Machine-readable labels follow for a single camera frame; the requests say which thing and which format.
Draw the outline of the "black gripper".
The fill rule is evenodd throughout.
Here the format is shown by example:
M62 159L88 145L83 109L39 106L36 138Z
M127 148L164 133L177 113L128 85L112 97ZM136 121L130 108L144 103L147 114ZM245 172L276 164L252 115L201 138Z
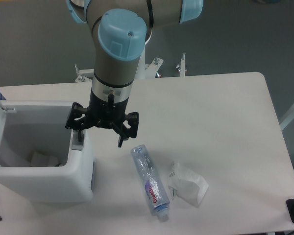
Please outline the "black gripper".
M136 138L139 126L139 113L125 114L129 98L118 103L109 103L98 98L93 92L90 94L88 108L84 108L77 102L72 103L67 117L66 129L73 129L78 134L78 141L84 137L82 131L93 126L112 129L112 124L120 128L118 147L122 147L124 141Z

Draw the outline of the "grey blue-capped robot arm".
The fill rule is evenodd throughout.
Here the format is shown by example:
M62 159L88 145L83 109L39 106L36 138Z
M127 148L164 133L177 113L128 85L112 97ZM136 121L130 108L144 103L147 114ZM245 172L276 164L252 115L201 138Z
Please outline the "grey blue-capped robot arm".
M139 114L126 113L146 41L155 27L181 24L202 12L201 0L69 0L74 20L86 23L96 48L88 107L73 103L66 128L112 129L119 143L135 138Z

